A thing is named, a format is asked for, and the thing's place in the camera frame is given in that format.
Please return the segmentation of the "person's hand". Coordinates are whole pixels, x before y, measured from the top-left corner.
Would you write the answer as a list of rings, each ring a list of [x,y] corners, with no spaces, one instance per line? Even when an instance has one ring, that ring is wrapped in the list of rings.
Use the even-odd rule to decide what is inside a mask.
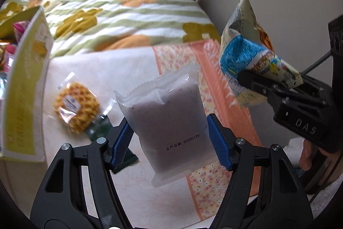
[[[304,140],[303,150],[299,160],[299,166],[304,171],[312,170],[312,165],[314,161],[314,155],[320,152],[326,156],[326,171],[320,177],[318,181],[319,185],[329,185],[334,182],[342,174],[342,158],[339,160],[342,153],[342,149],[338,150],[336,153],[328,153],[321,148],[316,148],[312,142]]]

